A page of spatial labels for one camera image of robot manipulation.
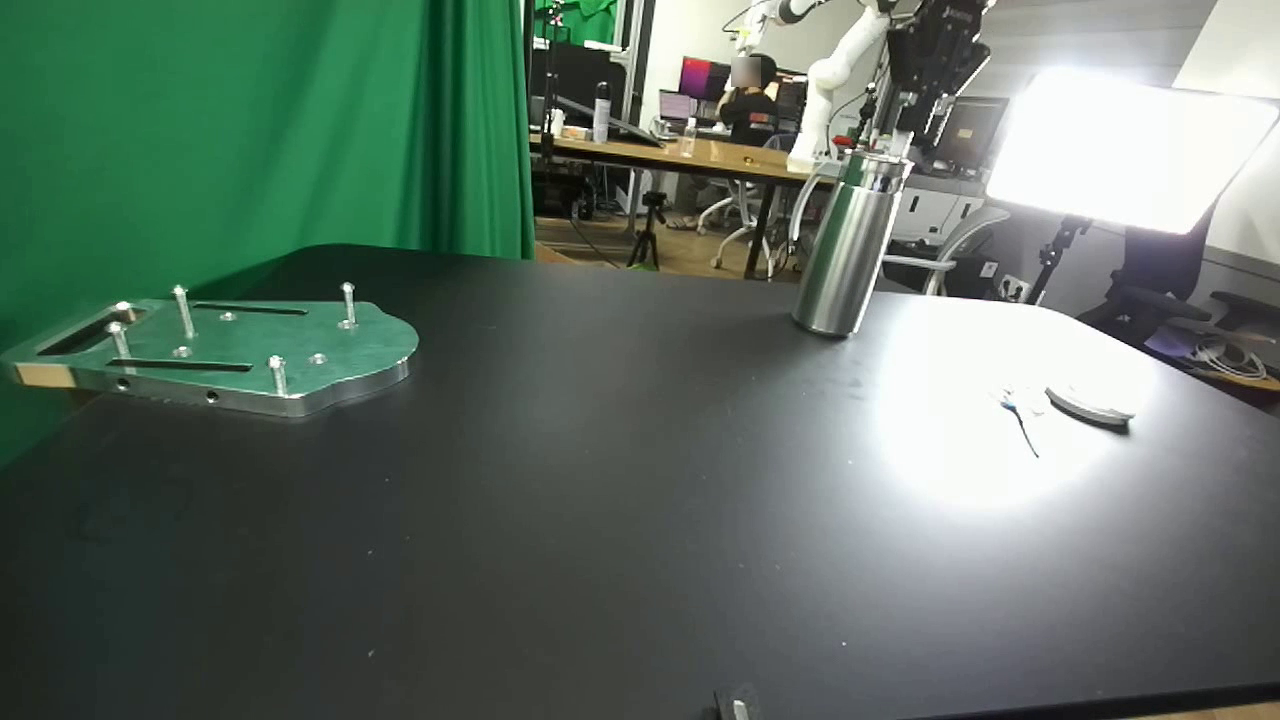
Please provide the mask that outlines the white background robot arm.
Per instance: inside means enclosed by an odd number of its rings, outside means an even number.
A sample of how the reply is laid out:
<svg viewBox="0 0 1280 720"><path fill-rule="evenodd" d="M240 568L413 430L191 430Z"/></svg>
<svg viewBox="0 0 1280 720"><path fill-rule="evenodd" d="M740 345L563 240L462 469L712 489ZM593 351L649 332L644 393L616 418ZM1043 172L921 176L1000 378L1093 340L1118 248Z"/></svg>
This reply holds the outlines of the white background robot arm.
<svg viewBox="0 0 1280 720"><path fill-rule="evenodd" d="M822 0L748 0L734 16L734 58L716 104L733 137L769 140L774 119L770 88L780 62L762 51L770 23L803 23ZM980 26L997 0L855 0L860 12L842 34L807 62L803 111L789 148L789 167L803 172L833 142L834 100L860 62L870 76L870 129L909 137L921 151L942 132L950 100L983 70L990 46Z"/></svg>

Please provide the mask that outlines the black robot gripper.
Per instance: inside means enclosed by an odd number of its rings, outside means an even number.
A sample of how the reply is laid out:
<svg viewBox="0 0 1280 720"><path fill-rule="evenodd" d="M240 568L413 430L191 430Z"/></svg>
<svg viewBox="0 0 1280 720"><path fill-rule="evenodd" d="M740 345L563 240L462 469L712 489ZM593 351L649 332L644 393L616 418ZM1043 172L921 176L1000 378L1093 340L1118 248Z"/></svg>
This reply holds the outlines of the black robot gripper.
<svg viewBox="0 0 1280 720"><path fill-rule="evenodd" d="M997 0L921 0L888 26L892 129L934 140L950 100L983 70L990 46L980 39Z"/></svg>

